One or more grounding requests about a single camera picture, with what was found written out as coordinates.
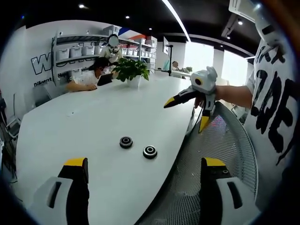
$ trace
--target hand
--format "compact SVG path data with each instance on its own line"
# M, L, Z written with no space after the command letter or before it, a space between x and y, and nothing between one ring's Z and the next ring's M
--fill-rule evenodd
M94 84L86 85L86 90L96 90L97 86Z
M218 101L221 99L221 92L222 92L222 88L221 86L216 86L216 89L215 89L215 100ZM196 97L195 99L195 103L194 103L194 108L198 108L198 106L200 107L203 107L203 104L204 104L204 98L203 98L203 95L199 94L198 97Z

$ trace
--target ceiling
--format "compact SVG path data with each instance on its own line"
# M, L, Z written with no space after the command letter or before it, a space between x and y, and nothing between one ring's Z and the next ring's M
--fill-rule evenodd
M242 19L243 25L235 25L230 33L230 40L222 37L222 32L228 26L228 21L232 13L228 10L229 0L169 0L189 34L201 35L210 38L226 41L238 46L251 54L255 54L260 37L255 29L255 25L237 15L235 21ZM84 4L88 9L80 9L78 4ZM38 24L57 20L92 20L111 23L122 27L128 27L145 35L153 35L160 39L164 33L183 33L181 27L161 0L130 0L120 1L96 1L96 0L52 0L44 1L23 1L18 7L11 3L13 14L4 16L10 30L26 25L32 27ZM186 42L185 37L167 36L169 41ZM1 44L7 40L2 37ZM210 40L193 41L203 42L220 46ZM247 56L234 48L229 50Z

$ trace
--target yellow tip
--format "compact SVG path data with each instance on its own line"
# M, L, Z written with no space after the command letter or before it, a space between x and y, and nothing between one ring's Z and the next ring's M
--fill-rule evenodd
M201 133L203 131L203 129L207 126L209 119L210 118L208 116L202 116L201 121L200 121L199 133Z
M65 162L64 165L82 166L84 159L85 159L85 157L83 157L83 158L72 158L72 159L69 159L67 162Z
M172 101L175 101L174 97L170 98L170 99L166 102L166 104L165 104L164 106L168 105L168 104L169 104L170 102L172 102Z
M223 165L225 165L225 163L223 163L220 159L217 159L217 158L205 157L205 160L206 160L207 166L223 166Z

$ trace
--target white table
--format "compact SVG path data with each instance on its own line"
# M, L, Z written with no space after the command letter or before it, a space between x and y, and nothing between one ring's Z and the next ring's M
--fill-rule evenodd
M179 77L179 78L181 78L182 76L184 76L184 77L191 78L191 74L187 74L187 73L176 71L176 70L172 70L171 76Z
M70 158L89 162L90 225L132 225L164 183L182 144L193 100L164 109L190 82L174 77L141 81L139 90L113 83L68 93L26 114L17 143L18 197L30 206L34 192L57 176ZM134 144L119 146L130 136ZM155 159L143 156L154 145Z

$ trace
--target gray mesh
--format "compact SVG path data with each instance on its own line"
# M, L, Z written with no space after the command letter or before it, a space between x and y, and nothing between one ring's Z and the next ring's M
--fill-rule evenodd
M140 218L141 225L198 225L201 158L221 159L232 176L241 179L256 197L257 168L252 144L243 126L220 102L210 124L198 134L197 123L183 144L174 170L151 207Z

